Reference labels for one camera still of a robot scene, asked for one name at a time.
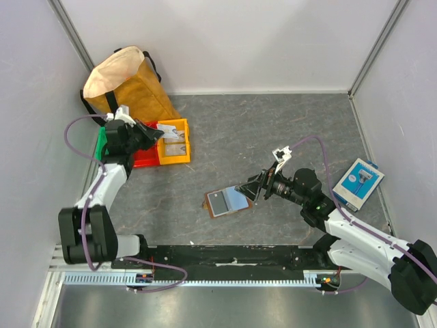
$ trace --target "tan backpack flap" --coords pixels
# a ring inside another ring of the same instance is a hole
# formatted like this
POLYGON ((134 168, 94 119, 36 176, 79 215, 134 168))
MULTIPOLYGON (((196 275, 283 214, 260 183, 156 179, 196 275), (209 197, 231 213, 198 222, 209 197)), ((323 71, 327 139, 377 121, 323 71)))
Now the tan backpack flap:
POLYGON ((156 72, 149 53, 136 46, 119 50, 96 66, 83 88, 84 105, 88 102, 104 113, 127 105, 130 115, 143 122, 180 118, 159 83, 159 74, 149 68, 146 57, 156 72))

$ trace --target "black strap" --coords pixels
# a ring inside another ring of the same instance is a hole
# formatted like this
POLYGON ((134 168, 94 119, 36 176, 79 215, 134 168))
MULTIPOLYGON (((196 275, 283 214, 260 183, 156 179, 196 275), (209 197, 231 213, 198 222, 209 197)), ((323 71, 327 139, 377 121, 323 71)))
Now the black strap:
POLYGON ((156 65, 155 65, 155 62, 154 62, 153 59, 150 57, 150 54, 149 54, 147 51, 143 51, 143 55, 144 55, 144 57, 149 58, 150 63, 152 63, 153 70, 155 71, 156 76, 158 77, 158 82, 161 83, 161 80, 162 80, 162 79, 161 79, 161 76, 160 76, 159 73, 156 71, 156 65))
POLYGON ((118 104, 117 104, 117 99, 115 97, 114 91, 108 91, 106 94, 104 94, 104 96, 107 99, 109 109, 111 110, 111 112, 113 114, 115 114, 115 112, 118 109, 118 104))
MULTIPOLYGON (((85 98, 83 97, 83 90, 79 91, 79 95, 81 96, 81 100, 83 105, 85 106, 85 108, 87 109, 88 113, 90 114, 97 114, 93 108, 90 106, 90 104, 85 100, 85 98)), ((100 126, 104 126, 106 121, 103 120, 103 118, 92 118, 94 120, 95 123, 97 123, 100 126)))

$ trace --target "product box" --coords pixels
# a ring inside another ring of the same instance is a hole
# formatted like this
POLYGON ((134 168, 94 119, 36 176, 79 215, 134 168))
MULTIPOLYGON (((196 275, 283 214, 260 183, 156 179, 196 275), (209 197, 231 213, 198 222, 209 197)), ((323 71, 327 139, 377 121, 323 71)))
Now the product box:
POLYGON ((383 178, 384 174, 372 162, 357 159, 333 191, 340 202, 356 212, 361 209, 383 178))

